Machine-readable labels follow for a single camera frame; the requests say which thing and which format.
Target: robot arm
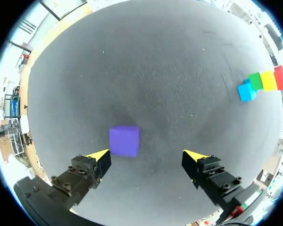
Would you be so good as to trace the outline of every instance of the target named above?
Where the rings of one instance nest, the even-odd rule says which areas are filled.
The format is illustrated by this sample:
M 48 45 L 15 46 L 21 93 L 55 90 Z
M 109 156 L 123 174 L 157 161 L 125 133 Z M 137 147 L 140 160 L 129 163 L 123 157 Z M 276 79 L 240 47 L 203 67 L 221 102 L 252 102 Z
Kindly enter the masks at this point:
M 241 206 L 259 190 L 259 186 L 251 184 L 245 189 L 242 188 L 242 177 L 234 177 L 220 162 L 214 155 L 205 156 L 188 150 L 183 152 L 182 167 L 192 183 L 196 188 L 200 186 L 210 200 L 223 209 L 216 223 L 220 224 L 229 218 L 243 222 L 261 203 L 266 192 L 262 192 L 244 211 Z

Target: green cube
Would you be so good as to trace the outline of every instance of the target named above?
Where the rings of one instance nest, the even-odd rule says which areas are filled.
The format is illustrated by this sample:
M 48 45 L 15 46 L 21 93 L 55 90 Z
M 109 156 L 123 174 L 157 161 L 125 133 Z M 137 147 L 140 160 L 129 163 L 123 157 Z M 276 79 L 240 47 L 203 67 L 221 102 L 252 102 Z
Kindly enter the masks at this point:
M 262 80 L 261 80 L 259 72 L 251 74 L 249 78 L 250 78 L 250 84 L 253 90 L 263 89 L 263 84 L 262 84 Z

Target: red cube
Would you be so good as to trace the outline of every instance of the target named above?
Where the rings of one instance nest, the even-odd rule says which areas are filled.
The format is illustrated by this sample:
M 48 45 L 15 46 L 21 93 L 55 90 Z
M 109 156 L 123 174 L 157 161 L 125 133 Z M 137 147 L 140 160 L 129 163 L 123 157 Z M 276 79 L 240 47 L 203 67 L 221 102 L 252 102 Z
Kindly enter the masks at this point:
M 282 65 L 275 67 L 275 81 L 277 83 L 278 90 L 283 90 L 283 67 Z

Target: wall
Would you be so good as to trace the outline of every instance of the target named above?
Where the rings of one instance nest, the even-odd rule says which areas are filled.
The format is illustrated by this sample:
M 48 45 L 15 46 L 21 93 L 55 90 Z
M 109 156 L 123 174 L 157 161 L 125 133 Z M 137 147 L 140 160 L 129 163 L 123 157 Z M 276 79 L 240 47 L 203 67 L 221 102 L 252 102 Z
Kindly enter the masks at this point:
M 279 162 L 280 157 L 272 155 L 271 158 L 262 166 L 262 169 L 274 175 L 278 168 Z

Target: purple cube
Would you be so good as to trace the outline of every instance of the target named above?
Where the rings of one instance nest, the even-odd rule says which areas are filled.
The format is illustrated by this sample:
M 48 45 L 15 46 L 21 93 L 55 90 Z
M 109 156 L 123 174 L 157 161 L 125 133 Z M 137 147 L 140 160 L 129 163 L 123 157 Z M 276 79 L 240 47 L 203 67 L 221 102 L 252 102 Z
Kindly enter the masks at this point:
M 139 128 L 137 126 L 115 126 L 109 129 L 111 154 L 137 157 Z

